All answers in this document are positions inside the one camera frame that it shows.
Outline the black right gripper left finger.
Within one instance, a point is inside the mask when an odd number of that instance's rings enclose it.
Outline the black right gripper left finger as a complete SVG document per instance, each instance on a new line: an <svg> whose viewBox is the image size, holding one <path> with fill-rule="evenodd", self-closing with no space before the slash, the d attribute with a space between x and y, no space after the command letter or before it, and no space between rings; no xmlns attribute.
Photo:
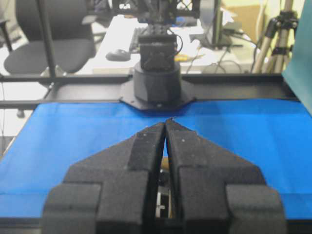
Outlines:
<svg viewBox="0 0 312 234"><path fill-rule="evenodd" d="M164 124L72 164L42 212L45 234L141 234L156 213Z"/></svg>

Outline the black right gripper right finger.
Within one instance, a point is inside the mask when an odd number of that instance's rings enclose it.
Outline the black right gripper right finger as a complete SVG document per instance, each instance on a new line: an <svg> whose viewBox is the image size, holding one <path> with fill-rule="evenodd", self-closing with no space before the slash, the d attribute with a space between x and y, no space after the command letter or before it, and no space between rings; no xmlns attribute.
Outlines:
<svg viewBox="0 0 312 234"><path fill-rule="evenodd" d="M165 122L177 217L186 234L283 234L284 208L252 162Z"/></svg>

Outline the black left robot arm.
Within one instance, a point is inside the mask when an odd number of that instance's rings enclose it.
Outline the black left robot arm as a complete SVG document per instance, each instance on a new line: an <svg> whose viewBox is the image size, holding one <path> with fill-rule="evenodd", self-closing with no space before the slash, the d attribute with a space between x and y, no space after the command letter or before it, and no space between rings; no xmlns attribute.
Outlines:
<svg viewBox="0 0 312 234"><path fill-rule="evenodd" d="M178 10L176 0L141 0L129 13L148 24L140 36L133 96L172 109L193 100L181 80L176 36L166 26L177 16L199 17L199 1ZM44 204L44 234L141 234L153 225L165 124L147 127L101 152L72 164Z"/></svg>

